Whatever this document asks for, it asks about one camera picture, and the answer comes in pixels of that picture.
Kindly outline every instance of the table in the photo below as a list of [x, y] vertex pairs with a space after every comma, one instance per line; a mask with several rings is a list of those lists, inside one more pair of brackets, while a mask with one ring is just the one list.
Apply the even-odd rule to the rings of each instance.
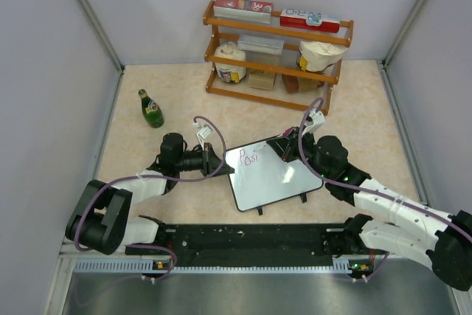
[[[192, 118], [202, 115], [221, 130], [228, 148], [254, 142], [298, 125], [300, 111], [207, 94], [204, 85], [211, 63], [127, 66], [100, 165], [98, 179], [110, 181], [148, 167], [159, 153], [162, 137], [179, 132], [189, 146], [197, 144]], [[162, 108], [165, 124], [150, 128], [141, 114], [138, 90], [146, 89]], [[400, 138], [374, 60], [343, 62], [333, 90], [330, 113], [316, 136], [336, 135], [350, 161], [387, 187], [418, 200]], [[210, 136], [221, 156], [218, 135]], [[201, 177], [198, 171], [182, 173]], [[239, 212], [227, 176], [196, 184], [179, 183], [163, 196], [137, 204], [131, 216], [148, 215], [165, 223], [324, 223], [344, 222], [358, 210], [322, 188], [300, 198]]]

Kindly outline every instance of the yellow label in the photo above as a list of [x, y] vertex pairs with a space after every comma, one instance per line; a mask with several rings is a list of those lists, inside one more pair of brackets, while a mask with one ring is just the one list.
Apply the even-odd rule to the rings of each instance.
[[304, 72], [306, 72], [306, 70], [307, 70], [307, 60], [302, 55], [300, 55], [300, 68]]
[[239, 74], [231, 73], [231, 80], [233, 80], [235, 83], [239, 83]]

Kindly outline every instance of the pink handwriting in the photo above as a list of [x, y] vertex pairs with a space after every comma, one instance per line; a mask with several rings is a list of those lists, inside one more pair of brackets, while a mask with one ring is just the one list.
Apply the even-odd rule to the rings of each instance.
[[245, 166], [249, 166], [253, 162], [257, 162], [257, 161], [258, 160], [257, 160], [256, 154], [249, 157], [249, 156], [246, 156], [246, 151], [244, 149], [239, 150], [239, 163], [241, 163], [241, 165], [244, 164]]

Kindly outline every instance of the bottle cap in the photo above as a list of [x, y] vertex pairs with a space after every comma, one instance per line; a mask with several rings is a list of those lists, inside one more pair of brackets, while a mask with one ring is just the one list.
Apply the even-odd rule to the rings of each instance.
[[141, 90], [138, 91], [138, 95], [139, 95], [139, 97], [141, 97], [143, 99], [148, 95], [148, 93], [144, 89], [141, 89]]

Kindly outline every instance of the gray floor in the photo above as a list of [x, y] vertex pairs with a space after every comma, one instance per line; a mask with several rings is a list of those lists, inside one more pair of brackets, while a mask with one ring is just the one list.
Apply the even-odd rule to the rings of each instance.
[[[91, 299], [120, 277], [75, 274], [78, 299]], [[155, 285], [134, 279], [111, 288], [85, 308], [69, 295], [64, 314], [458, 314], [450, 289], [410, 261], [387, 261], [367, 284], [346, 279], [329, 274], [176, 274]]]

